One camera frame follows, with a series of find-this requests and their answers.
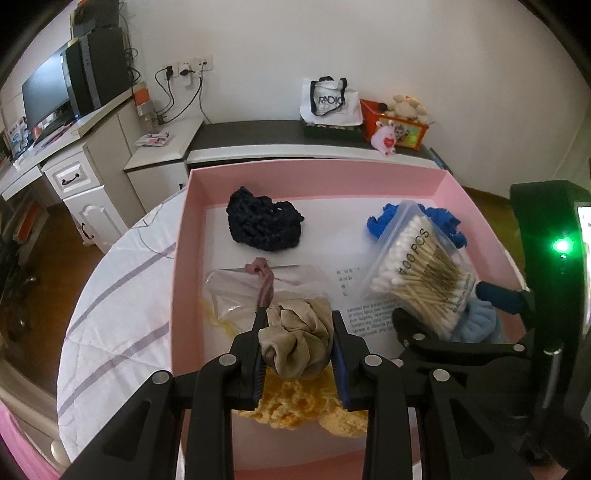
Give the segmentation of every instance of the black bag handle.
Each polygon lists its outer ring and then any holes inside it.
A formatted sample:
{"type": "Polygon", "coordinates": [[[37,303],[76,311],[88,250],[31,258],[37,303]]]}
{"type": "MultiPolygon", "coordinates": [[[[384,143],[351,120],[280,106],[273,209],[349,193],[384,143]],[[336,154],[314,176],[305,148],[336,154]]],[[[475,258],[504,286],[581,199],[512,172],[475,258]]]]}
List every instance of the black bag handle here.
{"type": "Polygon", "coordinates": [[[345,77],[343,77],[339,80],[340,82],[342,82],[342,85],[343,85],[343,87],[340,90],[340,105],[337,105],[333,109],[327,110],[324,113],[316,113],[318,110],[318,108],[316,107],[316,102],[314,101],[314,91],[316,90],[316,84],[318,82],[325,82],[327,80],[334,82],[334,79],[330,76],[320,77],[318,79],[318,81],[312,80],[310,82],[310,110],[311,110],[312,114],[315,116],[323,116],[323,115],[326,115],[327,113],[334,112],[334,111],[338,110],[339,108],[341,108],[346,102],[345,101],[345,89],[347,88],[348,83],[347,83],[347,79],[345,77]]]}

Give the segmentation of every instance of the cotton swab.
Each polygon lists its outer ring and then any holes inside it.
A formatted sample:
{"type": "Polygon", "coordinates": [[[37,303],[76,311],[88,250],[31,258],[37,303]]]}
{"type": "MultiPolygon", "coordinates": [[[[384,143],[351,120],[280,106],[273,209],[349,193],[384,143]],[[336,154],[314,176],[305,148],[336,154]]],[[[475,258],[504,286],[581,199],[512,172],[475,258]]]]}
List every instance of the cotton swab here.
{"type": "Polygon", "coordinates": [[[415,215],[387,250],[369,288],[405,300],[441,338],[449,339],[471,281],[462,262],[442,247],[430,220],[415,215]]]}

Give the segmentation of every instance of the white bedsheet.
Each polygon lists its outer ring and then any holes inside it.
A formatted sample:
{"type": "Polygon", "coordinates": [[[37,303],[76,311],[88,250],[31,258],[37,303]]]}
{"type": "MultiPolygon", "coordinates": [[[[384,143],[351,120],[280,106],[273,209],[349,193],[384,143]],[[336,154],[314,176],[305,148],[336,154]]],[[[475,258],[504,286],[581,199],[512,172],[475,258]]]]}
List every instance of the white bedsheet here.
{"type": "Polygon", "coordinates": [[[60,438],[71,460],[154,371],[171,369],[170,301],[184,198],[181,191],[130,229],[80,295],[57,379],[60,438]]]}

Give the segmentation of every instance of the desk drawer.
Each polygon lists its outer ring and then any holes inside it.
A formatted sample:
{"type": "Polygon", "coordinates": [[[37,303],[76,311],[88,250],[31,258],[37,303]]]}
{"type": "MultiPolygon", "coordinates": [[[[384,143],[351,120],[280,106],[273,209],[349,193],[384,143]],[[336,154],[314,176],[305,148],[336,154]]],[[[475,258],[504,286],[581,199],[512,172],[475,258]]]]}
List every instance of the desk drawer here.
{"type": "Polygon", "coordinates": [[[146,212],[177,193],[189,181],[187,167],[182,160],[129,171],[127,176],[146,212]]]}
{"type": "Polygon", "coordinates": [[[85,151],[59,162],[46,171],[47,178],[61,199],[99,187],[98,174],[86,157],[85,151]]]}
{"type": "Polygon", "coordinates": [[[42,173],[39,167],[35,166],[23,176],[19,177],[12,183],[4,192],[2,192],[2,198],[9,200],[13,195],[16,195],[24,187],[41,177],[42,173]]]}

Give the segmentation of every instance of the small box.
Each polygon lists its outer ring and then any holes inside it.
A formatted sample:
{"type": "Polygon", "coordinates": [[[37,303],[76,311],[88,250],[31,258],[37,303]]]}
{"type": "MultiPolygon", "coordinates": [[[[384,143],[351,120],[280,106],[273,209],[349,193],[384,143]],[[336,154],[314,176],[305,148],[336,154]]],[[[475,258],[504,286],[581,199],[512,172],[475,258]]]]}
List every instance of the small box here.
{"type": "Polygon", "coordinates": [[[429,129],[428,125],[405,118],[386,115],[378,110],[379,102],[371,100],[361,100],[361,112],[363,115],[363,124],[365,126],[365,139],[371,140],[372,135],[377,129],[376,122],[387,124],[392,120],[395,124],[396,145],[400,147],[419,150],[425,133],[429,129]]]}
{"type": "Polygon", "coordinates": [[[318,125],[309,124],[300,117],[304,135],[312,138],[325,138],[335,141],[362,142],[365,130],[363,125],[352,125],[344,127],[342,125],[318,125]]]}

